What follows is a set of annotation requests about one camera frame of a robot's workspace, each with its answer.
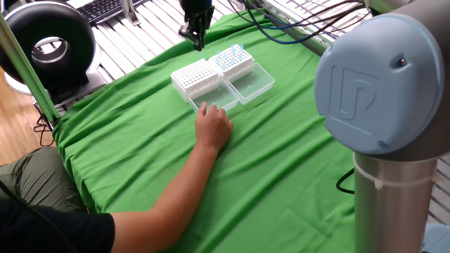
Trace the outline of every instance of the green tablecloth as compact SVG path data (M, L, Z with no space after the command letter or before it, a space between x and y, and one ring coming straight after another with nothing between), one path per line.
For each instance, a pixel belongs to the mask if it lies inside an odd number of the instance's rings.
M353 252L354 199L335 189L352 167L352 153L316 111L319 57L301 44L269 41L236 15L222 18L206 39L205 58L244 44L276 81L229 111L231 140L170 252ZM90 210L150 209L183 166L195 143L195 114L170 74L198 59L181 42L78 102L57 124L59 152Z

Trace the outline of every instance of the black shirt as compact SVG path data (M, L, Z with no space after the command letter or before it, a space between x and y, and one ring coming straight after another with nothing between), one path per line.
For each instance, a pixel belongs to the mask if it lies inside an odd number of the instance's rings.
M114 220L110 214L71 214L32 207L81 252L111 252ZM58 232L18 203L0 201L0 252L70 252Z

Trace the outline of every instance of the wooden floor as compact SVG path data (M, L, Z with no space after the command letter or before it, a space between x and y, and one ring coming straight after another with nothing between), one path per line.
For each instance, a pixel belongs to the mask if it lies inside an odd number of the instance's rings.
M38 119L32 97L7 85L0 68L0 165L9 164L40 147L41 134L33 132ZM43 143L51 141L51 133L44 133Z

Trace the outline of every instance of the olive green pants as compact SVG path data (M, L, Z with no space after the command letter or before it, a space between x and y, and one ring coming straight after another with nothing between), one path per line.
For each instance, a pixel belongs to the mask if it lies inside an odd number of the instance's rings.
M56 148L40 148L12 164L0 166L0 180L29 205L53 207L62 212L86 212ZM8 196L0 190L0 200L5 199Z

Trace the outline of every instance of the black keyboard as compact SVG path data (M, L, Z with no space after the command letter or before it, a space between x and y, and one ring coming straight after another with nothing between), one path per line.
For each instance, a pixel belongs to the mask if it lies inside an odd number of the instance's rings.
M136 5L143 0L133 0ZM120 0L94 0L77 9L93 25L97 22L111 18L122 11L122 2Z

